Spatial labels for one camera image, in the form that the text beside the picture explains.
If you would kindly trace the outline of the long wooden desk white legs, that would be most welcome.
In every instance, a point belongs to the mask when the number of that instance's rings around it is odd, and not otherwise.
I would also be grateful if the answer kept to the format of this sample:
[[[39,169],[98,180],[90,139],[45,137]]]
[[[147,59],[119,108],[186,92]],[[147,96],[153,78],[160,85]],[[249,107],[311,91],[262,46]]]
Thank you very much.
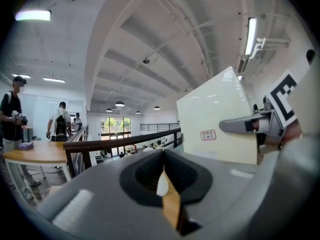
[[[63,149],[64,142],[34,141],[33,148],[14,149],[6,152],[3,156],[7,164],[13,163],[26,166],[49,167],[58,166],[62,168],[66,180],[72,179],[67,167],[67,155]]]

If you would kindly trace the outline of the long ceiling tube light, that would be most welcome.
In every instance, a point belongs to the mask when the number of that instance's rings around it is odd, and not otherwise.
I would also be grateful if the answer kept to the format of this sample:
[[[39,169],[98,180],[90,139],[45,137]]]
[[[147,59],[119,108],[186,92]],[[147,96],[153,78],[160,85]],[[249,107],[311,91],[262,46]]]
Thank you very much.
[[[51,10],[44,9],[32,9],[32,10],[21,10],[15,15],[16,21],[50,21],[52,12]]]
[[[247,41],[245,46],[246,56],[249,56],[252,53],[253,45],[255,42],[256,28],[257,28],[257,18],[251,17],[248,20]]]

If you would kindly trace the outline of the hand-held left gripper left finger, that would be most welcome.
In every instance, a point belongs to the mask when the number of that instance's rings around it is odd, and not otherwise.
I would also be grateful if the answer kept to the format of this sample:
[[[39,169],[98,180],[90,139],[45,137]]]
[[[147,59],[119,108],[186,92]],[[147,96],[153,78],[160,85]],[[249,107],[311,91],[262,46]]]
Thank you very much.
[[[161,206],[145,206],[121,188],[122,171],[161,151],[138,153],[93,166],[50,194],[37,211],[82,240],[176,240],[179,233]]]

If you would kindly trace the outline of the white ceiling air conditioner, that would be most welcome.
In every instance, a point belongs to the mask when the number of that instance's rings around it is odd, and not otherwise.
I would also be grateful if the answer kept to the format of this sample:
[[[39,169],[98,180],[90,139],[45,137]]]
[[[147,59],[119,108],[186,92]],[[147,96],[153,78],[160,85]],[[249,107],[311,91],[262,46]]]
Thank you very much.
[[[247,67],[248,61],[250,59],[249,55],[241,55],[239,65],[237,67],[237,73],[243,73]]]

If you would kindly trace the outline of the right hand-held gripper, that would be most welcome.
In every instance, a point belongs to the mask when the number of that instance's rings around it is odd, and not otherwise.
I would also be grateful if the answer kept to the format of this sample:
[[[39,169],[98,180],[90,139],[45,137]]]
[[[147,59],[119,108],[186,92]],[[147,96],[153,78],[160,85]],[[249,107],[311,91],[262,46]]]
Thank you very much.
[[[286,70],[263,98],[264,108],[258,113],[219,122],[226,133],[258,134],[259,151],[267,153],[283,148],[281,143],[288,125],[297,120],[288,96],[297,86],[294,75]]]

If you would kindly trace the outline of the black metal railing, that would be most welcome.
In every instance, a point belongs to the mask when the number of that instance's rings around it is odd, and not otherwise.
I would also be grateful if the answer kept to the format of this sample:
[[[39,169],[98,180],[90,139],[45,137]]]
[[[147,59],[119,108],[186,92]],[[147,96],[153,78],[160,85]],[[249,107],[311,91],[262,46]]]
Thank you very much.
[[[132,136],[122,139],[113,140],[94,140],[94,141],[79,141],[82,132],[78,132],[76,135],[72,136],[68,141],[63,144],[63,149],[66,153],[67,164],[69,166],[70,177],[74,178],[80,174],[83,170],[75,169],[75,164],[73,162],[72,154],[81,153],[83,160],[83,169],[86,170],[92,167],[92,162],[90,159],[90,152],[107,150],[112,148],[118,148],[120,146],[129,146],[132,144],[140,144],[147,141],[153,141],[158,138],[173,135],[173,146],[176,148],[178,146],[178,133],[181,132],[181,128],[177,127],[175,129],[161,131],[156,133]]]

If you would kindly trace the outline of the person's right forearm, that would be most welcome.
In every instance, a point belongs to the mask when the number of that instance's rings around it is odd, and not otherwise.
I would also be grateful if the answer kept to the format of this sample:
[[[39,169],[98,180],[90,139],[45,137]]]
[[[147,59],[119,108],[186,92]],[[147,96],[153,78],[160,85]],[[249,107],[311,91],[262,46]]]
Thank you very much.
[[[296,119],[286,127],[283,138],[281,140],[281,144],[285,146],[286,144],[295,139],[300,139],[302,134],[303,131],[301,125],[299,121]]]

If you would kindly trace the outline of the thin black balcony railing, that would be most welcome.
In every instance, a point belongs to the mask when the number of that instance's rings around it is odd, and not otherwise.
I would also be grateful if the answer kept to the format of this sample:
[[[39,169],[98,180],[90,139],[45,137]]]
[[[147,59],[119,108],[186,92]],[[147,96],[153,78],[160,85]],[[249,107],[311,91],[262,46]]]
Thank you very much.
[[[179,123],[142,123],[140,130],[145,132],[166,132],[180,128]]]

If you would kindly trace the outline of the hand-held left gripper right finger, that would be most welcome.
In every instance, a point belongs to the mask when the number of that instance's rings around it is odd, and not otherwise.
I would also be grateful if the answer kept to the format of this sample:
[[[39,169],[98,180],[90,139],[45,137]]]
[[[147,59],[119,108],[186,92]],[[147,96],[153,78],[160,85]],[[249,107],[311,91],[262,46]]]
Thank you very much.
[[[180,194],[181,235],[164,240],[266,240],[261,206],[273,176],[273,156],[261,165],[165,151],[165,170]]]

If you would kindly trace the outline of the wooden table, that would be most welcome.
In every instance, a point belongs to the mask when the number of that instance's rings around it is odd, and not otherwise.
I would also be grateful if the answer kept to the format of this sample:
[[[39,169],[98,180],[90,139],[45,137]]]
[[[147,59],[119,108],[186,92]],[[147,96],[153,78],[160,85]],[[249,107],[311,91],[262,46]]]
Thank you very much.
[[[162,210],[170,225],[182,234],[181,196],[170,181],[168,181],[168,191],[162,197]]]

